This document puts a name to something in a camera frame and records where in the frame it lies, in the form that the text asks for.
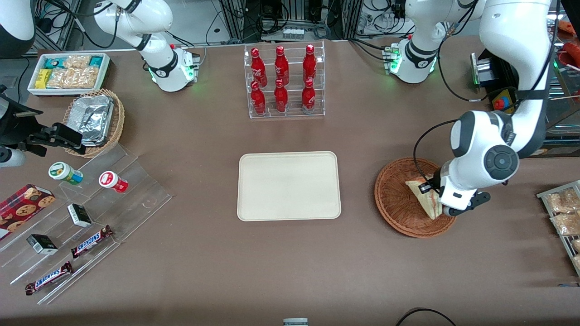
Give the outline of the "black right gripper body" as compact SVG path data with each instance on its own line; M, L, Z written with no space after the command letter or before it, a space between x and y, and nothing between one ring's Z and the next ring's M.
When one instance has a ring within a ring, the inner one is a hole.
M44 126L38 123L36 116L44 112L13 101L4 94L4 91L1 91L0 97L1 146L20 151L29 151L37 156L45 157L46 148L29 140L30 136L42 132Z

